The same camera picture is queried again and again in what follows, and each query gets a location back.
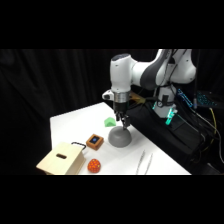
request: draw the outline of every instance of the wire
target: wire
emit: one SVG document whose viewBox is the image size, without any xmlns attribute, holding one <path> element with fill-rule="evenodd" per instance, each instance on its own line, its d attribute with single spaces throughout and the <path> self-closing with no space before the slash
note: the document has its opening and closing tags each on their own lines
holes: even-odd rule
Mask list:
<svg viewBox="0 0 224 224">
<path fill-rule="evenodd" d="M 179 50 L 179 49 L 176 49 L 176 50 L 173 52 L 173 55 L 172 55 L 172 56 L 174 56 L 174 55 L 177 53 L 178 50 Z"/>
<path fill-rule="evenodd" d="M 210 109 L 211 112 L 212 112 L 212 116 L 213 116 L 213 119 L 214 119 L 215 128 L 217 129 L 217 123 L 216 123 L 216 119 L 215 119 L 214 111 L 213 111 L 212 108 L 209 108 L 209 109 Z M 212 139 L 210 145 L 209 145 L 206 149 L 204 149 L 202 152 L 205 152 L 207 149 L 209 149 L 209 148 L 211 147 L 211 145 L 212 145 L 213 142 L 214 142 L 214 138 Z"/>
<path fill-rule="evenodd" d="M 172 53 L 172 55 L 170 56 L 169 61 L 168 61 L 168 63 L 167 63 L 163 81 L 161 82 L 161 84 L 160 84 L 158 87 L 161 87 L 161 85 L 163 84 L 163 82 L 164 82 L 164 80 L 165 80 L 165 78 L 166 78 L 166 72 L 167 72 L 167 69 L 168 69 L 168 66 L 169 66 L 170 59 L 171 59 L 172 57 L 173 57 L 173 53 Z"/>
<path fill-rule="evenodd" d="M 81 143 L 78 143 L 78 142 L 73 142 L 72 145 L 74 145 L 74 144 L 84 146 L 84 148 L 82 150 L 84 150 L 86 148 L 86 145 L 84 145 L 84 144 L 81 144 Z"/>
<path fill-rule="evenodd" d="M 207 121 L 205 118 L 203 118 L 203 117 L 202 117 L 200 114 L 198 114 L 197 112 L 195 112 L 195 114 L 196 114 L 198 117 L 200 117 L 203 121 L 205 121 L 206 123 L 208 123 L 212 128 L 214 128 L 214 129 L 217 131 L 217 133 L 218 133 L 218 135 L 219 135 L 219 157 L 220 157 L 222 163 L 224 164 L 224 161 L 223 161 L 223 158 L 222 158 L 222 137 L 221 137 L 221 135 L 220 135 L 218 129 L 215 128 L 209 121 Z"/>
<path fill-rule="evenodd" d="M 196 128 L 194 128 L 192 125 L 190 125 L 184 118 L 182 118 L 179 114 L 177 115 L 181 120 L 183 120 L 187 125 L 189 125 L 191 128 L 193 128 L 196 132 L 199 132 Z"/>
</svg>

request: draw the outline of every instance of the table surface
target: table surface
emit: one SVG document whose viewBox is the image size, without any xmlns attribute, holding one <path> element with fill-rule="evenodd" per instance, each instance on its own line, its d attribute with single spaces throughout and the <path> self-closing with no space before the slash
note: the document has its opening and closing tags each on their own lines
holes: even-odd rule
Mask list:
<svg viewBox="0 0 224 224">
<path fill-rule="evenodd" d="M 113 147 L 108 142 L 108 135 L 113 127 L 106 128 L 104 125 L 104 121 L 109 117 L 115 118 L 114 111 L 105 103 L 100 103 L 50 119 L 53 148 L 61 142 L 86 144 L 93 134 L 104 138 L 104 143 L 98 151 L 88 147 L 83 151 L 86 162 L 79 175 L 135 175 L 144 150 L 145 157 L 139 175 L 145 174 L 152 154 L 153 159 L 147 175 L 190 175 L 133 126 L 128 128 L 132 143 L 122 149 Z M 117 122 L 117 126 L 122 126 L 122 123 Z M 98 174 L 87 170 L 92 159 L 98 159 L 102 165 Z"/>
</svg>

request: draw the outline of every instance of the electronic device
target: electronic device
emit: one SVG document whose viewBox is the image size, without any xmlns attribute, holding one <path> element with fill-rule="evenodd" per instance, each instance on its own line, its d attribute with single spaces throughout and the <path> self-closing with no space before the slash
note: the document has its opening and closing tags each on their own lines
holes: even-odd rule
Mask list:
<svg viewBox="0 0 224 224">
<path fill-rule="evenodd" d="M 86 145 L 94 150 L 98 150 L 103 142 L 104 139 L 102 137 L 93 134 L 86 142 Z"/>
<path fill-rule="evenodd" d="M 224 109 L 224 98 L 206 91 L 197 92 L 198 107 Z"/>
</svg>

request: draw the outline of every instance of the black curtain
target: black curtain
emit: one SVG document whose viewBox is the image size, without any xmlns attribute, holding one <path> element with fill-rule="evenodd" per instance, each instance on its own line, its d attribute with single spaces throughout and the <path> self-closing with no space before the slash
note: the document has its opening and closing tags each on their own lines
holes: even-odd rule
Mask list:
<svg viewBox="0 0 224 224">
<path fill-rule="evenodd" d="M 157 49 L 0 50 L 1 174 L 41 174 L 35 166 L 51 150 L 49 118 L 102 102 L 120 53 L 149 62 Z M 202 50 L 201 89 L 224 95 L 223 62 L 224 49 Z"/>
</svg>

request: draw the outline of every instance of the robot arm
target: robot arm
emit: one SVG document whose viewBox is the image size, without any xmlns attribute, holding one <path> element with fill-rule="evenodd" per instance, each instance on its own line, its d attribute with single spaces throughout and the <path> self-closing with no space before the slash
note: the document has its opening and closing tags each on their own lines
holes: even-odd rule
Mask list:
<svg viewBox="0 0 224 224">
<path fill-rule="evenodd" d="M 130 125 L 126 112 L 129 107 L 131 85 L 154 90 L 160 87 L 155 112 L 166 118 L 174 108 L 176 89 L 169 83 L 188 84 L 195 79 L 196 68 L 191 60 L 192 49 L 159 49 L 154 61 L 142 63 L 135 61 L 129 54 L 117 55 L 111 60 L 112 88 L 103 94 L 103 99 L 114 102 L 117 121 L 124 128 Z"/>
</svg>

